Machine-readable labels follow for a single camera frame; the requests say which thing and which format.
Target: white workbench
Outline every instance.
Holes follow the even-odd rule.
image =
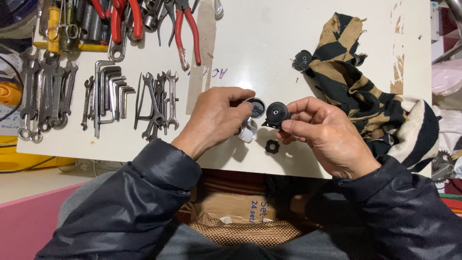
[[[323,25],[334,12],[357,16],[366,30],[359,39],[358,53],[369,55],[359,67],[366,77],[385,92],[403,91],[405,95],[431,100],[430,10],[427,2],[420,0],[221,0],[225,14],[216,22],[216,40],[213,52],[210,87],[239,86],[255,90],[256,96],[266,105],[280,101],[285,104],[299,98],[317,94],[314,84],[307,83],[302,74],[292,68],[292,59],[301,50],[314,52]],[[201,5],[212,4],[202,0]],[[138,46],[128,43],[125,59],[117,63],[128,85],[137,88],[140,72],[154,76],[162,71],[177,71],[176,118],[180,122],[177,131],[169,130],[159,137],[170,142],[183,129],[189,119],[186,114],[189,79],[183,72],[173,41],[168,48],[171,22],[162,24],[162,47],[158,46],[156,33],[145,33]],[[182,29],[183,45],[189,63],[192,62],[192,34],[186,21]],[[63,130],[51,130],[43,134],[40,144],[18,142],[18,152],[91,158],[109,161],[130,161],[147,144],[141,139],[147,122],[140,121],[133,129],[135,94],[128,98],[128,116],[120,122],[101,125],[101,137],[96,139],[91,122],[83,131],[80,123],[84,106],[84,81],[94,75],[97,60],[107,60],[106,53],[83,52],[76,61],[77,72],[72,100],[72,115]],[[218,71],[226,71],[220,76]],[[142,115],[148,114],[149,98],[145,96]],[[264,122],[264,117],[257,120]],[[202,167],[224,170],[297,175],[330,178],[304,143],[281,146],[279,153],[265,152],[275,130],[260,127],[256,139],[246,144],[235,136],[210,149],[199,160]],[[427,168],[422,174],[429,176]]]

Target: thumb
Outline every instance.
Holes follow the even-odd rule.
[[[285,120],[281,125],[284,132],[306,139],[313,139],[318,136],[320,126],[321,125],[296,120]]]
[[[237,107],[230,107],[230,117],[237,118],[240,121],[243,121],[246,118],[249,118],[252,115],[252,110],[254,106],[250,102],[242,102]]]

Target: jacket sleeve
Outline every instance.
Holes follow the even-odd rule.
[[[144,259],[201,168],[157,139],[80,204],[36,259]]]
[[[433,181],[412,174],[395,158],[361,178],[335,181],[391,259],[462,259],[462,219],[440,199]]]

